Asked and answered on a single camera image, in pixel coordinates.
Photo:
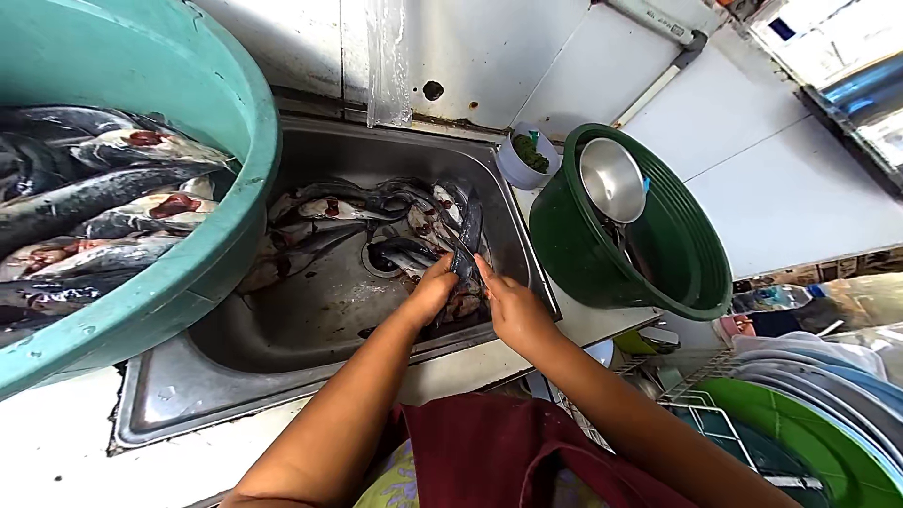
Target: stainless steel bowl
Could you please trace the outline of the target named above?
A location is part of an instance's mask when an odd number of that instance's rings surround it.
[[[580,177],[590,201],[615,222],[633,222],[646,208],[639,166],[616,141],[598,137],[587,143],[580,155]]]

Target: teal plastic basin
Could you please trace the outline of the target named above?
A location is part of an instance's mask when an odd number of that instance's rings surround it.
[[[163,113],[243,163],[185,241],[93,305],[0,349],[0,400],[149,349],[207,314],[249,267],[278,163],[273,96],[245,49],[188,1],[0,2],[0,104]]]

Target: stainless steel sink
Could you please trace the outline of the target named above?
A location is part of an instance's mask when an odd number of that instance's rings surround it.
[[[363,186],[395,176],[467,182],[483,204],[496,269],[531,287],[558,314],[523,218],[491,145],[283,119],[283,155],[272,197],[298,183],[340,176]],[[404,228],[401,223],[392,226]],[[397,279],[367,272],[361,234],[282,284],[230,295],[187,331],[128,361],[114,451],[140,447],[314,393],[407,296]],[[411,363],[492,340],[489,313],[425,330]]]

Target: person's hand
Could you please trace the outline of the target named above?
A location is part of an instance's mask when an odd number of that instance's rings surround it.
[[[399,312],[407,315],[417,326],[422,328],[436,317],[445,306],[449,292],[458,284],[458,276],[449,272],[451,263],[452,254],[449,252],[426,270],[411,296],[398,307]]]
[[[475,259],[488,288],[486,296],[492,310],[492,329],[498,338],[516,350],[524,341],[560,333],[533,291],[511,277],[496,275],[480,254]]]

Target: green plate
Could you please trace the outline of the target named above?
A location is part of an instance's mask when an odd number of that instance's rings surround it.
[[[793,450],[824,479],[840,508],[901,507],[903,494],[864,447],[810,409],[767,388],[733,379],[696,385],[743,423]]]

